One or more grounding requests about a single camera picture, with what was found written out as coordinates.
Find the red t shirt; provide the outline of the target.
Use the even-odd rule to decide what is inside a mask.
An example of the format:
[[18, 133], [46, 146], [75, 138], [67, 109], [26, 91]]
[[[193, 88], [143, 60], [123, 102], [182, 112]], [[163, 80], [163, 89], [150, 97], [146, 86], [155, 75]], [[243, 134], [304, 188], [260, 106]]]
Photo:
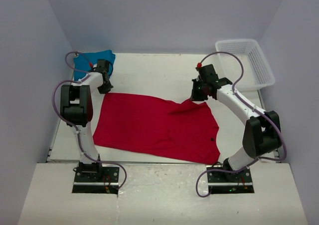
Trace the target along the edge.
[[95, 145], [201, 164], [214, 164], [219, 126], [207, 103], [109, 93], [93, 135]]

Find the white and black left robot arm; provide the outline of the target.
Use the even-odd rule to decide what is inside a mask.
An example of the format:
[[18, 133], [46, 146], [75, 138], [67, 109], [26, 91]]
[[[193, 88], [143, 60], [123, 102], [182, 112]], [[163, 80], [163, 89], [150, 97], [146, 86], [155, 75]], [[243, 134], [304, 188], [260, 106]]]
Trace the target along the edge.
[[102, 179], [104, 170], [93, 142], [91, 121], [94, 109], [91, 94], [96, 90], [100, 94], [111, 91], [113, 88], [109, 79], [111, 68], [113, 68], [111, 62], [99, 59], [83, 78], [61, 86], [59, 114], [66, 124], [72, 127], [80, 153], [76, 173], [94, 182]]

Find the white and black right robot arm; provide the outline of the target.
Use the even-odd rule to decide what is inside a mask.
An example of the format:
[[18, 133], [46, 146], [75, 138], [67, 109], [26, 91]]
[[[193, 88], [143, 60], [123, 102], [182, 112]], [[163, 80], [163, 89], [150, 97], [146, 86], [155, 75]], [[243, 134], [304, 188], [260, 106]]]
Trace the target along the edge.
[[191, 100], [204, 101], [211, 97], [230, 109], [245, 126], [242, 147], [225, 159], [220, 169], [212, 170], [232, 182], [258, 159], [265, 159], [264, 154], [283, 145], [279, 115], [249, 101], [229, 79], [219, 78], [212, 64], [203, 66], [199, 63], [195, 69], [198, 77], [192, 80]]

